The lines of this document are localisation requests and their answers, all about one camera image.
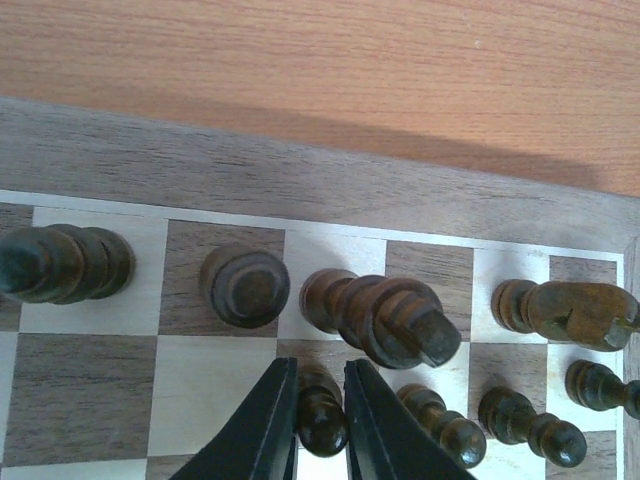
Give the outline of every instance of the black pawn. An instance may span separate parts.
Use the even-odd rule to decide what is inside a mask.
[[[440,395],[422,385],[409,384],[397,392],[427,434],[453,458],[469,469],[478,465],[487,452],[487,440],[482,429],[458,412],[447,410]]]
[[[478,417],[498,441],[528,442],[533,453],[560,467],[580,465],[587,455],[587,442],[575,425],[550,413],[536,414],[524,395],[509,388],[489,390],[480,401]]]
[[[348,424],[340,389],[318,367],[301,367],[298,372],[296,428],[300,443],[318,457],[332,457],[347,444]]]
[[[0,240],[0,292],[19,302],[105,298],[128,284],[134,268],[127,242],[102,228],[28,227]]]
[[[578,360],[567,370],[565,386],[569,398],[578,405],[598,412],[623,406],[640,420],[640,380],[625,384],[608,367]]]
[[[275,320],[289,298],[289,273],[269,252],[236,245],[211,252],[200,269],[200,291],[224,322],[258,328]]]

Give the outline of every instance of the dark wooden chess piece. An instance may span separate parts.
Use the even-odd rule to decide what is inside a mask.
[[[134,269],[127,242],[102,228],[27,227],[0,240],[0,292],[19,302],[105,298],[122,290]]]
[[[491,310],[508,330],[604,352],[623,349],[640,330],[638,301],[604,283],[507,280],[493,292]]]
[[[289,298],[289,273],[269,252],[242,245],[212,251],[200,269],[200,291],[217,315],[241,328],[275,320]]]
[[[437,367],[460,346],[460,332],[445,317],[440,299],[418,280],[320,270],[302,287],[300,310],[312,325],[339,332],[386,368],[422,362]]]
[[[640,420],[640,380],[625,384],[610,368],[578,360],[567,370],[565,386],[569,398],[578,405],[598,412],[622,406]]]
[[[409,384],[397,392],[402,404],[458,465],[473,468],[487,451],[482,429],[458,412],[447,410],[440,395],[423,385]]]
[[[580,465],[587,455],[587,442],[575,425],[550,413],[536,414],[524,395],[507,387],[492,388],[482,397],[478,418],[498,441],[528,442],[533,453],[560,467]]]
[[[297,432],[300,443],[318,457],[332,457],[349,439],[342,394],[322,368],[307,365],[298,371]]]

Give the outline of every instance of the chessboard square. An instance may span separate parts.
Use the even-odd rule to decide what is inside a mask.
[[[561,419],[574,423],[583,432],[615,430],[616,409],[596,412],[575,403],[569,398],[565,387],[565,376],[569,366],[576,360],[589,360],[618,371],[618,356],[622,352],[596,352],[572,344],[551,344],[547,353],[547,410]]]
[[[0,462],[4,453],[18,334],[0,332]]]
[[[568,469],[547,462],[550,480],[614,480],[617,478],[616,432],[584,432],[587,456],[577,467]]]
[[[549,258],[549,279],[558,282],[591,282],[617,285],[618,264],[590,258]]]
[[[469,341],[473,249],[411,242],[387,244],[387,275],[416,278],[436,292],[444,313]]]
[[[200,268],[207,255],[222,245],[245,245],[282,259],[284,230],[170,221],[160,309],[161,335],[277,335],[277,319],[255,329],[234,327],[223,322],[203,298],[198,285]]]
[[[386,240],[287,230],[284,262],[291,277],[291,294],[280,315],[278,338],[336,340],[321,332],[300,313],[299,295],[304,282],[323,268],[343,268],[357,275],[385,273]]]
[[[200,451],[275,357],[275,338],[158,337],[149,455]]]
[[[471,343],[469,419],[478,421],[482,396],[505,386],[527,397],[536,412],[546,408],[547,345]]]
[[[145,480],[146,459],[13,467],[0,480]]]
[[[473,256],[471,341],[473,343],[548,343],[537,333],[521,334],[501,327],[491,313],[491,296],[504,280],[549,280],[549,256],[537,250],[511,252],[476,249]]]
[[[380,369],[380,375],[394,392],[409,383],[424,385],[442,397],[447,410],[467,415],[470,344],[463,342],[455,356],[438,368],[419,365],[409,370]]]
[[[147,476],[145,480],[169,480],[193,455],[170,455],[167,457],[147,458]]]
[[[4,465],[147,456],[156,337],[20,334]]]
[[[505,445],[488,438],[487,455],[469,473],[477,480],[542,480],[545,478],[545,463],[544,458],[533,454],[527,443]]]
[[[296,357],[298,367],[303,365],[324,367],[341,390],[344,390],[344,369],[347,361],[360,358],[368,360],[362,350],[355,349],[340,340],[278,340],[277,356]]]
[[[0,203],[0,238],[12,230],[31,226],[33,208]],[[17,302],[0,297],[0,331],[17,332],[22,308]]]
[[[85,300],[71,305],[24,304],[20,332],[156,335],[160,318],[167,221],[132,215],[35,209],[34,225],[55,223],[101,227],[120,234],[135,254],[134,276],[124,290],[105,299]]]
[[[298,449],[299,480],[348,480],[347,448],[329,458],[316,457],[304,448]]]

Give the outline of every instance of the white border line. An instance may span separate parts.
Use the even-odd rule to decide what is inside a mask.
[[[86,210],[99,213],[137,215],[143,217],[159,217],[167,220],[186,220],[246,227],[297,230],[324,235],[344,235],[350,237],[377,238],[382,240],[396,240],[484,250],[504,250],[523,253],[526,252],[532,254],[537,253],[541,255],[558,255],[564,257],[617,262],[618,266],[620,266],[621,262],[624,261],[624,254],[622,253],[501,242],[496,240],[482,240],[470,237],[457,237],[453,235],[437,235],[431,233],[389,230],[384,228],[360,227],[355,225],[340,225],[335,223],[312,222],[306,220],[291,220],[278,217],[260,217],[256,215],[210,212],[205,210],[162,207],[157,205],[115,202],[110,200],[95,200],[43,193],[0,190],[0,202],[33,205],[35,207]]]

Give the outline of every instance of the chessboard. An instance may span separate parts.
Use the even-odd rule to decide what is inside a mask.
[[[564,389],[580,358],[640,378],[637,339],[594,352],[504,330],[490,308],[509,278],[604,282],[638,296],[640,199],[14,99],[0,99],[0,166],[0,235],[103,227],[137,261],[130,285],[107,299],[0,299],[1,480],[165,480],[274,358],[319,362],[341,384],[345,362],[363,352],[298,307],[303,282],[328,267],[424,281],[461,332],[442,367],[379,368],[394,390],[423,383],[477,421],[482,394],[507,385],[587,439],[585,461],[563,470],[488,437],[476,478],[640,475],[638,422],[579,407]],[[236,243],[279,256],[291,278],[279,318],[255,330],[222,322],[198,290],[206,255]],[[300,449],[298,479],[327,478],[347,478],[344,451],[320,459]]]

